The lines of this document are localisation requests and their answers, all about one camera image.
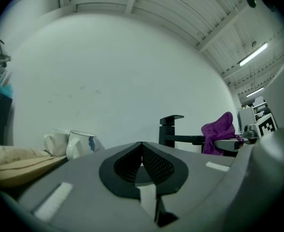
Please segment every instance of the ceiling light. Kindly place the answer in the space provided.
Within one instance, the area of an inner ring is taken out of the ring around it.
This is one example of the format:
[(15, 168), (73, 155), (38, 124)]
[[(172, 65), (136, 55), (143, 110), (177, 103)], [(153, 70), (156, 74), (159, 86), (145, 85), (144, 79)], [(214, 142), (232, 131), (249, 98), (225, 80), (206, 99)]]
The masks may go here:
[(261, 90), (263, 90), (263, 89), (264, 89), (264, 87), (262, 87), (262, 88), (256, 90), (256, 91), (253, 92), (253, 93), (250, 93), (249, 95), (246, 95), (246, 97), (251, 96), (251, 95), (255, 94), (256, 92), (259, 92), (259, 91), (261, 91)]
[(248, 61), (252, 60), (254, 57), (256, 57), (260, 52), (262, 52), (264, 49), (266, 49), (268, 46), (268, 43), (264, 43), (262, 46), (260, 46), (257, 50), (252, 52), (249, 56), (244, 58), (241, 62), (239, 62), (240, 66), (243, 66), (246, 64)]

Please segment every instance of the white mug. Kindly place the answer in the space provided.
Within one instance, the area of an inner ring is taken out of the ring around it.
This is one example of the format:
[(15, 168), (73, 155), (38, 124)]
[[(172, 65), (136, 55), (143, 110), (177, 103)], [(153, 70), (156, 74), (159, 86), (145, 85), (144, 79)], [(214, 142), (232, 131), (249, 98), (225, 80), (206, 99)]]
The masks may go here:
[(69, 141), (69, 132), (60, 129), (50, 129), (49, 134), (44, 135), (46, 151), (54, 157), (65, 156)]
[(94, 137), (96, 136), (90, 133), (70, 131), (69, 143), (66, 148), (67, 159), (72, 160), (83, 155), (93, 154), (95, 150)]

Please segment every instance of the purple towel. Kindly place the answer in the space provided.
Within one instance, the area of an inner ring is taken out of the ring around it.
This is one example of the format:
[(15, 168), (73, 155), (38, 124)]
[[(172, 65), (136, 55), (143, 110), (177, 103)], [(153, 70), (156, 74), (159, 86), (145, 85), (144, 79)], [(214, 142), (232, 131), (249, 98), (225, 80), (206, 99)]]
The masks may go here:
[(215, 140), (238, 138), (232, 124), (233, 116), (230, 112), (224, 113), (217, 121), (204, 125), (201, 128), (205, 136), (204, 154), (222, 156), (224, 151), (214, 146)]

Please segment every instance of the black mesh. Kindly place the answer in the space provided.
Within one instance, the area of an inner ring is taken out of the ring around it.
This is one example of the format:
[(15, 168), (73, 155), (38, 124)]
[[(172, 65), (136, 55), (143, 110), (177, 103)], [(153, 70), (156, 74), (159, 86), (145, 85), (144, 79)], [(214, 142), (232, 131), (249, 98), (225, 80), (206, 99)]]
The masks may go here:
[(172, 163), (160, 157), (144, 145), (143, 165), (155, 185), (166, 181), (175, 171)]
[(135, 184), (137, 171), (142, 163), (142, 145), (115, 162), (116, 174), (130, 184)]
[(134, 185), (142, 156), (143, 165), (155, 185), (166, 181), (174, 173), (172, 163), (141, 145), (115, 162), (114, 169), (117, 175)]

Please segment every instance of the shelf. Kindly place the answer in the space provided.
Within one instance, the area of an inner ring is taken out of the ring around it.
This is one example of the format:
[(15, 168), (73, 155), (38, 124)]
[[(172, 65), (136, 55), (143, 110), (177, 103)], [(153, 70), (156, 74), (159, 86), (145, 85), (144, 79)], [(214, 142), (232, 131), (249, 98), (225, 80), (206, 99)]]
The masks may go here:
[(259, 104), (259, 105), (257, 105), (257, 106), (253, 106), (253, 108), (257, 108), (257, 107), (263, 106), (263, 105), (265, 105), (265, 104), (267, 104), (267, 103), (266, 103), (266, 102), (263, 102), (263, 103), (261, 103), (261, 104)]

